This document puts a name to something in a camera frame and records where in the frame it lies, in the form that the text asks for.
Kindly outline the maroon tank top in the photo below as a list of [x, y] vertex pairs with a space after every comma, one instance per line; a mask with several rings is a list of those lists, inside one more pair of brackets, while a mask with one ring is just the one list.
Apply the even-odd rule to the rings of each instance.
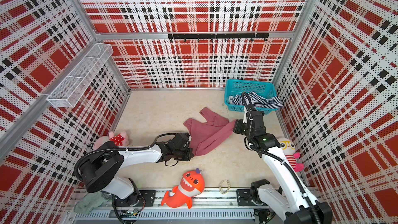
[[236, 124], [236, 120], [229, 121], [207, 107], [203, 108], [200, 114], [206, 122], [189, 118], [183, 123], [191, 136], [190, 148], [195, 157], [210, 153], [226, 141], [233, 134]]

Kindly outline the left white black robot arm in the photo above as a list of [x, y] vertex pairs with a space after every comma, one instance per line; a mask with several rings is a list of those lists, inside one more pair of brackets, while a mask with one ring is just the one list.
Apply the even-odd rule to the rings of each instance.
[[76, 162], [74, 176], [84, 183], [88, 193], [112, 194], [113, 200], [132, 206], [144, 197], [132, 179], [118, 175], [119, 170], [142, 163], [190, 161], [193, 151], [189, 146], [188, 133], [161, 134], [151, 145], [141, 147], [117, 146], [107, 140]]

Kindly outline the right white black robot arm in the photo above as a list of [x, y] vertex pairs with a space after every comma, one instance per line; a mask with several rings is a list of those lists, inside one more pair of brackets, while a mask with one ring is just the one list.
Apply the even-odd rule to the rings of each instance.
[[249, 94], [242, 92], [241, 98], [244, 117], [236, 122], [233, 131], [244, 136], [245, 147], [255, 151], [268, 165], [282, 189], [279, 193], [270, 183], [256, 181], [251, 186], [252, 199], [266, 204], [285, 224], [330, 224], [331, 207], [320, 202], [299, 178], [280, 142], [266, 131], [264, 114], [257, 111]]

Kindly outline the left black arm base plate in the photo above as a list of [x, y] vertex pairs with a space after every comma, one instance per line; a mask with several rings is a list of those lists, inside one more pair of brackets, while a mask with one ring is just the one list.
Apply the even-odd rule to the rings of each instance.
[[120, 199], [114, 196], [112, 206], [116, 207], [152, 207], [155, 200], [155, 190], [140, 190], [134, 192], [126, 199]]

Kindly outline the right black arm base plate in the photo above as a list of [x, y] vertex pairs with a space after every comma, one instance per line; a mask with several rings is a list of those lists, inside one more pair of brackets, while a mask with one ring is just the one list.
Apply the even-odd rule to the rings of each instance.
[[257, 192], [252, 189], [238, 189], [236, 197], [239, 206], [267, 206], [260, 200]]

